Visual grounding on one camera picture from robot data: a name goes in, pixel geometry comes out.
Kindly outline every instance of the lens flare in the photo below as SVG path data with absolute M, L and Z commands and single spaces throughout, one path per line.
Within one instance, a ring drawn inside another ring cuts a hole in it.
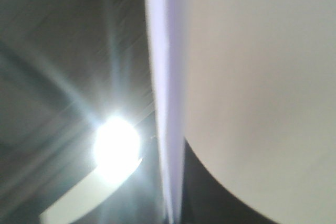
M 97 130 L 94 156 L 97 170 L 111 183 L 125 180 L 139 164 L 140 137 L 121 118 L 111 118 Z

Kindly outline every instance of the ceiling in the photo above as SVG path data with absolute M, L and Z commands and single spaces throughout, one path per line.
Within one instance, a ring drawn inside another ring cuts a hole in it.
M 0 220 L 44 210 L 95 167 L 92 130 L 153 101 L 144 20 L 143 0 L 0 0 Z

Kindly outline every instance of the light fixture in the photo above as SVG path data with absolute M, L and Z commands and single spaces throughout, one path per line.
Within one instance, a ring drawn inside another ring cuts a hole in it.
M 121 118 L 111 118 L 97 129 L 94 156 L 97 171 L 110 183 L 125 180 L 139 164 L 140 137 Z

